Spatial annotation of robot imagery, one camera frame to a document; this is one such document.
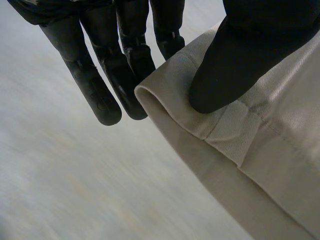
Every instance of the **fabric fold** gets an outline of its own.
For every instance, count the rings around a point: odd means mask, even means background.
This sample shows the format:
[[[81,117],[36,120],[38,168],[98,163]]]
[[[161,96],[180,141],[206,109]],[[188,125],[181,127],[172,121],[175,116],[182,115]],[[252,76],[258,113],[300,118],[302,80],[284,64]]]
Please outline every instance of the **fabric fold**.
[[[237,101],[201,114],[190,107],[188,90],[218,27],[158,68],[136,96],[251,236],[320,239],[320,33]]]

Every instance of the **black robotic finger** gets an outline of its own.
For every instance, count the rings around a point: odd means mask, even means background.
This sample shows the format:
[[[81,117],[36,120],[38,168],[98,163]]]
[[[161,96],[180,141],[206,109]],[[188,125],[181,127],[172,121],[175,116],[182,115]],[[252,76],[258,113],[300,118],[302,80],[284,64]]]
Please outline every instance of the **black robotic finger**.
[[[147,117],[134,90],[138,80],[119,46],[116,9],[113,4],[88,9],[80,15],[95,54],[127,114],[134,120]]]
[[[245,94],[320,29],[320,1],[224,0],[221,23],[197,70],[189,101],[212,113]]]
[[[107,126],[118,123],[121,109],[94,66],[79,17],[70,16],[40,27],[59,51],[97,119]]]
[[[185,0],[150,0],[157,45],[165,60],[185,46],[179,29],[183,22]]]
[[[145,38],[149,1],[115,0],[114,2],[123,51],[140,83],[156,69]]]

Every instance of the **stitching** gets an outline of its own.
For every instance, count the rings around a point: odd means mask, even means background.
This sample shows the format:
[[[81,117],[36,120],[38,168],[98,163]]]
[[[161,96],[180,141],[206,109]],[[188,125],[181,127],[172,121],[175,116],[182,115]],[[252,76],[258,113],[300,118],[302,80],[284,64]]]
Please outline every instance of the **stitching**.
[[[287,142],[289,145],[291,145],[291,147],[293,147],[295,150],[297,150],[300,154],[302,154],[304,157],[305,154],[303,152],[301,152],[301,149],[298,148],[293,142],[291,142],[289,139],[287,139],[286,137],[284,137],[275,127],[271,126],[271,124],[269,122],[267,122],[259,113],[257,113],[253,108],[247,106],[243,101],[239,100],[238,101],[240,103],[242,103],[243,105],[245,105],[250,112],[256,114],[262,121],[264,124],[266,124],[274,133],[276,133],[280,138],[282,138],[283,141]]]
[[[203,139],[204,141],[206,141],[209,136],[212,134],[212,132],[216,129],[216,126],[218,125],[218,123],[220,122],[221,118],[223,117],[223,115],[225,114],[225,112],[227,111],[229,105],[226,105],[224,108],[223,113],[221,114],[221,116],[219,117],[218,121],[216,121],[216,124],[214,125],[214,127],[212,128],[212,130],[209,132],[209,134]]]
[[[199,66],[196,64],[196,62],[195,62],[195,60],[193,58],[191,58],[188,54],[186,54],[184,52],[178,52],[178,54],[187,57],[193,63],[195,68],[198,70]]]

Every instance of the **gray floor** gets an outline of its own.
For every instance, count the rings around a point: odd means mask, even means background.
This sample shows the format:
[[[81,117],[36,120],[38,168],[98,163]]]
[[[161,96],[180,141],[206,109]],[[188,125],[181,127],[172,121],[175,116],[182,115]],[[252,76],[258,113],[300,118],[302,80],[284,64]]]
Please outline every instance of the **gray floor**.
[[[181,34],[189,43],[224,15],[222,0],[187,0]],[[164,60],[151,16],[148,28],[159,66]],[[228,224],[149,119],[124,114],[115,126],[99,124],[56,50],[5,0],[0,35],[4,239],[231,240],[244,234]]]

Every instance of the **beige fabric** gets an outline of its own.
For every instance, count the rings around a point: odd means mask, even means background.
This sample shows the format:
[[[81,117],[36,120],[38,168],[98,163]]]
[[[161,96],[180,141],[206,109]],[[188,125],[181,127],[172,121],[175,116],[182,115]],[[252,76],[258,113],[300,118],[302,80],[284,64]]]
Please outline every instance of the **beige fabric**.
[[[181,159],[251,236],[320,239],[320,33],[240,99],[200,114],[188,103],[188,89],[218,26],[135,93]]]

